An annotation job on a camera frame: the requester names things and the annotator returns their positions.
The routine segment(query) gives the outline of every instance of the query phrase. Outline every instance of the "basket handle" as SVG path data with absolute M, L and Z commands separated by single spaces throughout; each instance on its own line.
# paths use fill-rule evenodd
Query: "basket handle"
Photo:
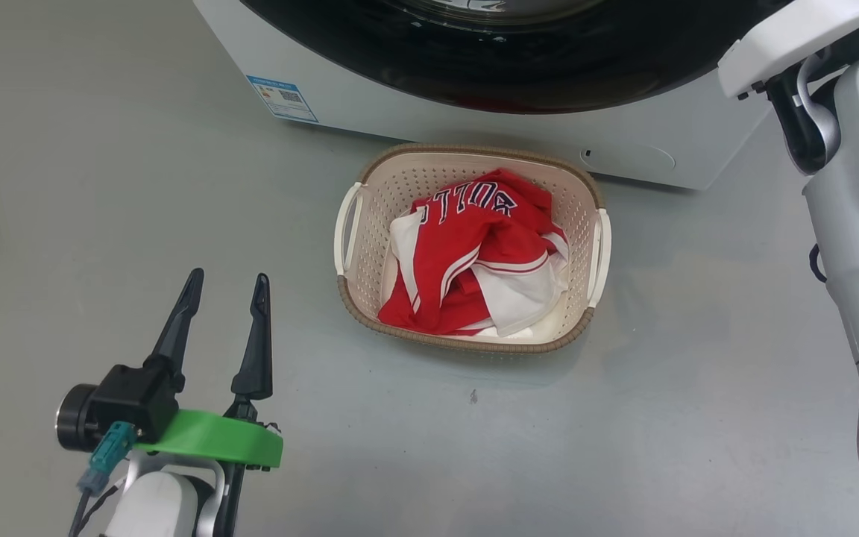
M 594 308 L 602 297 L 611 262 L 611 221 L 606 210 L 599 210 L 593 242 L 592 265 L 589 266 L 589 308 Z
M 343 203 L 340 204 L 340 211 L 337 213 L 337 228 L 333 231 L 333 266 L 337 269 L 337 275 L 343 276 L 344 272 L 348 271 L 350 260 L 347 258 L 347 252 L 344 252 L 344 232 L 347 231 L 347 218 L 349 217 L 350 206 L 360 196 L 361 183 L 354 183 L 344 196 Z M 360 223 L 360 204 L 357 204 L 353 211 L 353 227 L 350 229 L 350 239 L 347 243 L 347 251 L 349 255 L 353 255 L 353 244 L 357 239 L 357 225 Z

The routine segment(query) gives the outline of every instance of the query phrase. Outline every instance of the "red fabric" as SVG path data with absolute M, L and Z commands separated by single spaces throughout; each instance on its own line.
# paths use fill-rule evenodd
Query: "red fabric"
M 421 207 L 426 207 L 425 222 L 419 224 L 412 259 L 418 301 L 410 300 L 399 265 L 392 295 L 378 314 L 382 323 L 415 332 L 477 333 L 460 330 L 490 317 L 470 267 L 495 263 L 505 272 L 531 271 L 532 264 L 556 251 L 542 235 L 564 237 L 552 222 L 552 194 L 508 170 L 413 201 L 410 214 Z

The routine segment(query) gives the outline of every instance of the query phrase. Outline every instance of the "red and white clothing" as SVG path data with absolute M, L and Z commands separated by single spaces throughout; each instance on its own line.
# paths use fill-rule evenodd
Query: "red and white clothing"
M 545 316 L 567 288 L 565 234 L 552 194 L 508 170 L 413 201 L 389 227 L 399 264 L 385 324 L 434 334 L 495 326 L 508 336 Z

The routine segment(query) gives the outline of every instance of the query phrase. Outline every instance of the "black round door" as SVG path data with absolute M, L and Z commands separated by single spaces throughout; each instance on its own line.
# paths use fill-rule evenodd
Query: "black round door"
M 594 110 L 712 70 L 787 0 L 243 0 L 372 81 L 508 113 Z

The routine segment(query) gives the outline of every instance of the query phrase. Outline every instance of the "basket rim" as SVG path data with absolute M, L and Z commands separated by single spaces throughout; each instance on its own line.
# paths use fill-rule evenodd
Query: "basket rim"
M 373 171 L 380 164 L 392 159 L 392 157 L 413 153 L 457 153 L 464 155 L 482 155 L 486 157 L 510 157 L 510 159 L 528 160 L 532 163 L 555 166 L 579 178 L 582 184 L 589 189 L 589 193 L 592 194 L 592 198 L 596 202 L 596 210 L 604 210 L 605 208 L 605 201 L 596 181 L 589 173 L 587 173 L 587 171 L 573 166 L 572 163 L 566 162 L 566 160 L 556 159 L 555 157 L 540 155 L 539 153 L 531 151 L 488 147 L 484 145 L 444 145 L 432 143 L 403 143 L 396 145 L 390 149 L 386 149 L 383 153 L 371 160 L 371 162 L 360 172 L 357 179 L 358 183 L 367 184 L 367 180 L 372 175 Z M 558 349 L 561 349 L 575 341 L 577 337 L 581 336 L 582 333 L 585 332 L 586 327 L 589 326 L 589 322 L 592 320 L 592 316 L 594 314 L 594 308 L 586 308 L 584 312 L 582 312 L 582 318 L 579 319 L 579 322 L 576 322 L 576 326 L 573 326 L 568 333 L 564 333 L 562 336 L 549 341 L 548 343 L 512 344 L 468 341 L 464 339 L 450 339 L 450 337 L 431 336 L 426 333 L 412 332 L 411 330 L 404 330 L 401 329 L 401 327 L 393 327 L 372 320 L 361 312 L 353 302 L 353 299 L 350 296 L 349 282 L 345 276 L 337 276 L 337 288 L 340 292 L 340 298 L 344 303 L 344 307 L 347 308 L 350 315 L 353 316 L 357 322 L 368 327 L 368 329 L 388 334 L 388 336 L 398 337 L 399 339 L 413 341 L 415 343 L 432 345 L 434 347 L 441 347 L 444 349 L 478 351 L 478 353 L 545 354 L 549 353 L 549 351 L 557 351 Z

